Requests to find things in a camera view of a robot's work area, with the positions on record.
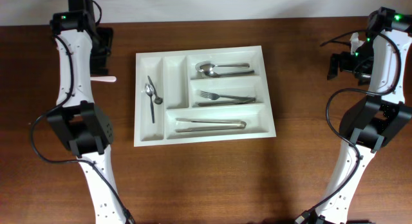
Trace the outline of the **silver fork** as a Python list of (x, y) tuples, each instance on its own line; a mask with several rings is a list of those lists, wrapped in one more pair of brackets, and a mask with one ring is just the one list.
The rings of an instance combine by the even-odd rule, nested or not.
[(203, 98), (207, 98), (209, 100), (218, 100), (220, 98), (229, 98), (233, 100), (248, 100), (250, 97), (239, 97), (239, 96), (233, 96), (233, 95), (220, 95), (217, 93), (211, 93), (211, 92), (206, 92), (206, 91), (200, 91), (200, 96)]
[(196, 103), (196, 105), (199, 107), (242, 105), (242, 104), (254, 103), (255, 101), (256, 101), (256, 98), (253, 97), (247, 100), (233, 100), (233, 101), (221, 101), (221, 102), (199, 102), (199, 103)]

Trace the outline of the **small dark metal teaspoon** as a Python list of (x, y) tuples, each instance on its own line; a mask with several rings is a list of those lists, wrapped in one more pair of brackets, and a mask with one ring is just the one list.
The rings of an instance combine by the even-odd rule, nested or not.
[(150, 84), (145, 85), (145, 94), (149, 97), (150, 99), (150, 110), (151, 110), (151, 121), (154, 124), (155, 123), (155, 111), (154, 111), (154, 102), (153, 102), (153, 95), (155, 91)]

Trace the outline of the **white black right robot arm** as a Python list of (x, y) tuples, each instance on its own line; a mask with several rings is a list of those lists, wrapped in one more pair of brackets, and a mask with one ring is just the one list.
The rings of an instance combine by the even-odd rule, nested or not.
[(381, 7), (370, 13), (365, 29), (347, 34), (350, 50), (332, 54), (327, 78), (345, 71), (368, 89), (353, 89), (365, 96), (332, 130), (342, 142), (326, 193), (295, 223), (348, 223), (351, 200), (368, 164), (411, 120), (403, 87), (411, 16)]

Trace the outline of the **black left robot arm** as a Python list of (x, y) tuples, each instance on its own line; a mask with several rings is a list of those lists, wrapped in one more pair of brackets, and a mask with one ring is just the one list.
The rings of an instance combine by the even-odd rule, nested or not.
[(93, 202), (96, 223), (134, 223), (122, 203), (111, 166), (113, 125), (95, 103), (93, 75), (108, 75), (112, 28), (101, 28), (94, 0), (68, 0), (68, 11), (50, 21), (60, 60), (60, 87), (56, 106), (46, 118), (80, 165)]

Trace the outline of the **silver tablespoon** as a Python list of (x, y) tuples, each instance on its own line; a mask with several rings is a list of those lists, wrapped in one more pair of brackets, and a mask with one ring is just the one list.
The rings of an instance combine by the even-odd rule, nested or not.
[(213, 64), (210, 61), (199, 62), (195, 65), (196, 71), (200, 73), (210, 72), (214, 68), (249, 68), (249, 63), (234, 63), (234, 64)]
[(237, 77), (243, 75), (253, 75), (255, 73), (254, 70), (249, 71), (235, 71), (229, 73), (217, 73), (215, 71), (206, 71), (203, 72), (203, 76), (206, 78), (223, 78), (223, 77)]

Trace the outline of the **small silver teaspoon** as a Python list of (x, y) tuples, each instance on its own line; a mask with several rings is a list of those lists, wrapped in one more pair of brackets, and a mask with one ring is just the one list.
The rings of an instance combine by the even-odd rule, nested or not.
[(163, 98), (162, 98), (162, 97), (159, 97), (159, 96), (157, 95), (157, 91), (156, 91), (155, 85), (153, 84), (153, 81), (151, 80), (150, 76), (147, 76), (147, 78), (148, 78), (149, 84), (153, 87), (153, 93), (154, 93), (154, 96), (155, 96), (155, 98), (154, 98), (154, 103), (155, 103), (155, 104), (158, 104), (158, 105), (162, 104), (162, 103), (163, 103)]

